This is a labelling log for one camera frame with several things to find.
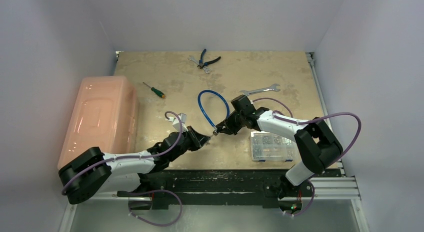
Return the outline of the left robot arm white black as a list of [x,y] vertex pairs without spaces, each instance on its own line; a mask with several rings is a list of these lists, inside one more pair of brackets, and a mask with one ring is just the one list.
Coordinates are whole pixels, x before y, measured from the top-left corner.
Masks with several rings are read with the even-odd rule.
[[201,149],[210,139],[188,126],[186,131],[173,132],[138,153],[111,154],[99,147],[89,148],[59,170],[61,193],[70,204],[85,202],[99,192],[112,191],[115,178],[123,181],[132,175],[160,172],[187,151]]

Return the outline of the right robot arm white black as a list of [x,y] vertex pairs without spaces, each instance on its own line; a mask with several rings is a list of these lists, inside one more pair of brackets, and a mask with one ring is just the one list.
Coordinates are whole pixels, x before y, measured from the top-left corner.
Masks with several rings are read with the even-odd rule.
[[280,185],[286,195],[299,191],[301,183],[324,172],[343,152],[324,118],[296,120],[281,116],[269,108],[256,108],[245,95],[236,97],[231,104],[234,111],[215,126],[216,133],[236,135],[246,127],[287,138],[297,145],[301,161],[285,174]]

